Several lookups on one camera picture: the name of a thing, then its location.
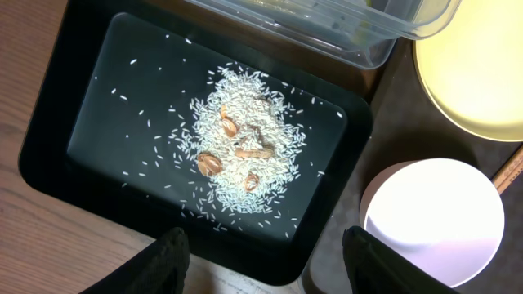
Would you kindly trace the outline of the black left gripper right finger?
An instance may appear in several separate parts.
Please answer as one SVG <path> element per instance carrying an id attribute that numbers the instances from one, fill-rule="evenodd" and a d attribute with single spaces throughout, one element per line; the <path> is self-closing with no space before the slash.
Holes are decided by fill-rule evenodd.
<path id="1" fill-rule="evenodd" d="M 344 230 L 342 255 L 354 294 L 458 294 L 359 226 Z"/>

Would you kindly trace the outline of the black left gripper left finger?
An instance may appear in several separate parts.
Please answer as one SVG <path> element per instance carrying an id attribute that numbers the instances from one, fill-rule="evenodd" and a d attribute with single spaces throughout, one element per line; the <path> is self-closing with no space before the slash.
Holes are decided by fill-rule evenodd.
<path id="1" fill-rule="evenodd" d="M 183 229 L 170 229 L 81 294 L 182 294 L 190 264 Z"/>

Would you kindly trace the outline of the white bowl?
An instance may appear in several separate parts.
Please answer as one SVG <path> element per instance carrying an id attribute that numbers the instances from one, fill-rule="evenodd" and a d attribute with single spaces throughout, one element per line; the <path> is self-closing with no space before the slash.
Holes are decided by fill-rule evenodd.
<path id="1" fill-rule="evenodd" d="M 425 273 L 458 287 L 493 260 L 505 214 L 481 171 L 455 159 L 429 158 L 379 172 L 361 197 L 360 223 Z"/>

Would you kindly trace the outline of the rice and nut leftovers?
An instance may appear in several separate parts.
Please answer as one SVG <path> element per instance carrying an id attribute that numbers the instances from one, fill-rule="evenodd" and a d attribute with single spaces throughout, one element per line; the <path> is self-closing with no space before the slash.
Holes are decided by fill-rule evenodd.
<path id="1" fill-rule="evenodd" d="M 110 50 L 109 169 L 215 230 L 288 241 L 346 125 L 337 106 L 169 35 Z"/>

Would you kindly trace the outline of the wooden chopstick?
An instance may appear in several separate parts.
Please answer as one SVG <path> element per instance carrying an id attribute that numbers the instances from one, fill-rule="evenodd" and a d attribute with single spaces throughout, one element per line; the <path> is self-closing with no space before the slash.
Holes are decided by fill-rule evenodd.
<path id="1" fill-rule="evenodd" d="M 502 194 L 522 173 L 522 158 L 523 148 L 520 147 L 494 176 L 492 182 L 498 191 L 498 194 Z"/>

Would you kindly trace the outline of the yellow plate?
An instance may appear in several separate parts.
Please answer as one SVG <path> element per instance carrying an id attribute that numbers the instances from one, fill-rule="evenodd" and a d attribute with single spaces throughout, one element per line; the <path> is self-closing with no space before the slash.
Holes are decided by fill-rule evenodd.
<path id="1" fill-rule="evenodd" d="M 522 0 L 465 0 L 413 52 L 427 96 L 453 124 L 488 140 L 522 139 Z"/>

